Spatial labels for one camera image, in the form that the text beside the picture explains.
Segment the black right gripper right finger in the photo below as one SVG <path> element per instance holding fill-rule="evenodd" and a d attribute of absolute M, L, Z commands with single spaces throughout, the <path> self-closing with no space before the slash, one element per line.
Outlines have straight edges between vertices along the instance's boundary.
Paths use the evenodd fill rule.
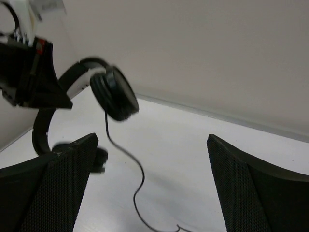
<path fill-rule="evenodd" d="M 214 134 L 207 149 L 228 232 L 307 232 L 309 177 L 273 165 Z"/>

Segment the aluminium table edge rail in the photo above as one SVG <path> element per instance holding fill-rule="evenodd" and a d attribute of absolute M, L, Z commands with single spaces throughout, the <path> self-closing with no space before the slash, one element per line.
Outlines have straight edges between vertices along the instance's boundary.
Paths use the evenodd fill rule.
<path fill-rule="evenodd" d="M 179 104 L 177 102 L 167 101 L 167 100 L 164 100 L 164 99 L 155 98 L 155 97 L 152 97 L 152 96 L 147 96 L 147 95 L 143 95 L 143 94 L 139 94 L 139 93 L 137 94 L 137 98 L 140 99 L 140 100 L 158 103 L 158 104 L 161 104 L 161 105 L 164 105 L 164 106 L 169 106 L 169 107 L 172 107 L 172 108 L 175 108 L 175 109 L 184 110 L 184 111 L 187 111 L 187 112 L 190 112 L 190 113 L 195 113 L 195 114 L 211 117 L 211 118 L 218 119 L 218 120 L 221 120 L 221 121 L 226 121 L 226 122 L 229 122 L 229 123 L 245 126 L 245 127 L 248 127 L 248 128 L 272 133 L 272 134 L 275 134 L 275 135 L 287 137 L 287 138 L 302 141 L 302 142 L 305 142 L 305 143 L 309 142 L 309 134 L 308 133 L 303 133 L 303 132 L 300 132 L 300 131 L 292 130 L 288 127 L 282 127 L 282 126 L 278 126 L 278 125 L 275 125 L 275 124 L 252 121 L 252 120 L 248 120 L 246 118 L 235 117 L 235 116 L 232 116 L 232 115 L 220 114 L 218 112 L 210 111 L 208 109 L 207 110 L 199 109 L 199 108 L 191 107 L 191 106 L 188 106 L 188 105 L 185 105 L 185 104 Z"/>

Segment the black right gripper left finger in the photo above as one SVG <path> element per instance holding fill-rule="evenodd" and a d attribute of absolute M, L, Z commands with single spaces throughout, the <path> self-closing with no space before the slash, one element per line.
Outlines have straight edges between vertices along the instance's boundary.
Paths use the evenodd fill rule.
<path fill-rule="evenodd" d="M 91 133 L 60 151 L 2 168 L 0 230 L 73 231 L 97 145 Z"/>

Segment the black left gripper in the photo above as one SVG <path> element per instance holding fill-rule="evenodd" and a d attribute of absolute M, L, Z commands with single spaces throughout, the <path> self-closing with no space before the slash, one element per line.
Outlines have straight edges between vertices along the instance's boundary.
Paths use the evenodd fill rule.
<path fill-rule="evenodd" d="M 53 44 L 36 37 L 33 45 L 9 38 L 0 44 L 0 90 L 12 106 L 71 109 L 53 64 Z"/>

